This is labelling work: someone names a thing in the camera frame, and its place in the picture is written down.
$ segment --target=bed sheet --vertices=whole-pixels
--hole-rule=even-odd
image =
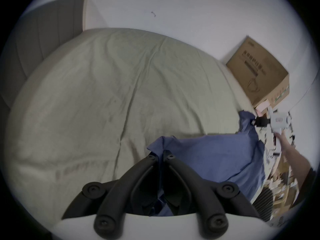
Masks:
[[[205,52],[142,30],[87,30],[47,57],[16,98],[6,180],[50,229],[86,183],[120,178],[159,136],[233,134],[240,110],[255,113]]]

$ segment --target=white device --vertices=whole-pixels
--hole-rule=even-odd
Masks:
[[[270,116],[270,126],[273,133],[281,134],[282,130],[289,127],[291,123],[291,117],[285,113],[273,112],[272,107],[268,107],[268,113]],[[281,144],[278,138],[275,138],[275,150],[274,153],[281,153]]]

